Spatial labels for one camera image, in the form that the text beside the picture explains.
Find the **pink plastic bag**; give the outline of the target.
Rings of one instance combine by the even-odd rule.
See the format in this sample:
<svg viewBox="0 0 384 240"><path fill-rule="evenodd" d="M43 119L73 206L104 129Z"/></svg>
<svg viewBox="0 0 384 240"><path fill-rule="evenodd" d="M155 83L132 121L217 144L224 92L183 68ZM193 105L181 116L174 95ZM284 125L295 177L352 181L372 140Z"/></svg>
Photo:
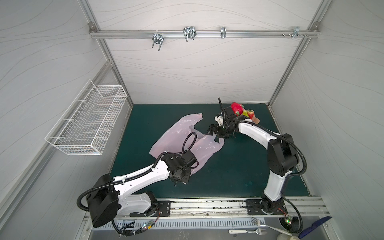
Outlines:
<svg viewBox="0 0 384 240"><path fill-rule="evenodd" d="M220 151L225 144L224 139L219 139L219 142L216 142L215 135L204 135L195 129L195 124L202 119L202 113L182 117L155 142L150 150L150 155L157 158L163 152L181 152L185 139L194 132L197 134L197 140L191 151L196 156L199 166L192 170L192 174L197 173L208 162L209 158Z"/></svg>

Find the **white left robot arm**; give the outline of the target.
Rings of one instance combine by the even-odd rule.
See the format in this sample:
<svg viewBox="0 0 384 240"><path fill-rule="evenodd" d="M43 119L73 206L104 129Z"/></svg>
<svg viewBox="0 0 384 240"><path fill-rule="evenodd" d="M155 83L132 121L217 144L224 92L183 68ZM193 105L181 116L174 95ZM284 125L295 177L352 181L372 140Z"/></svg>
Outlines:
<svg viewBox="0 0 384 240"><path fill-rule="evenodd" d="M123 176L101 176L91 189L80 194L77 207L90 214L95 228L119 215L151 216L160 204L152 192L139 193L139 190L164 180L187 184L202 163L193 153L200 139L200 134L191 132L176 147L171 145L172 137L162 137L151 149L151 155L156 158L152 165Z"/></svg>

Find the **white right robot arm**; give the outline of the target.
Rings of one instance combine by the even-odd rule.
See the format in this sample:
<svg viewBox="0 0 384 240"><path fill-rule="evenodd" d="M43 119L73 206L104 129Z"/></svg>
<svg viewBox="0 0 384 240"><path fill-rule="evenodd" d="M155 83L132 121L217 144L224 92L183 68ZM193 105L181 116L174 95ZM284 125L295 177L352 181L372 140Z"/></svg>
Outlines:
<svg viewBox="0 0 384 240"><path fill-rule="evenodd" d="M267 150L270 174L259 206L265 214L271 215L284 201L288 180L306 172L306 159L291 135L278 134L260 126L252 120L254 113L246 111L243 105L233 103L225 108L221 99L218 101L220 113L215 116L216 123L210 125L207 134L228 139L234 133L241 133Z"/></svg>

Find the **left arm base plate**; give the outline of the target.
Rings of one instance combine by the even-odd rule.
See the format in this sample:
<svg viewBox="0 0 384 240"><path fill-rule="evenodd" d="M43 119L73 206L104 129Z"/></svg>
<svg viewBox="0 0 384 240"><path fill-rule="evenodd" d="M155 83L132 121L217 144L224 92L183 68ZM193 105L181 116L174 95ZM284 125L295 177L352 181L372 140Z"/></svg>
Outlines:
<svg viewBox="0 0 384 240"><path fill-rule="evenodd" d="M130 213L130 217L147 218L147 217L169 217L171 213L171 201L158 201L157 204L151 206L144 213Z"/></svg>

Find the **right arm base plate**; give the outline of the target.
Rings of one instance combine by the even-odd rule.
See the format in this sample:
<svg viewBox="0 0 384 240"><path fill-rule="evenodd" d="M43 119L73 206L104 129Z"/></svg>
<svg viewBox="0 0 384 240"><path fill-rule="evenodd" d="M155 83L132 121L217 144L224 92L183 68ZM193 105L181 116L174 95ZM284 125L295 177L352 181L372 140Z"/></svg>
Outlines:
<svg viewBox="0 0 384 240"><path fill-rule="evenodd" d="M259 215L287 215L288 211L283 199L271 202L269 199L247 199L244 208L250 216Z"/></svg>

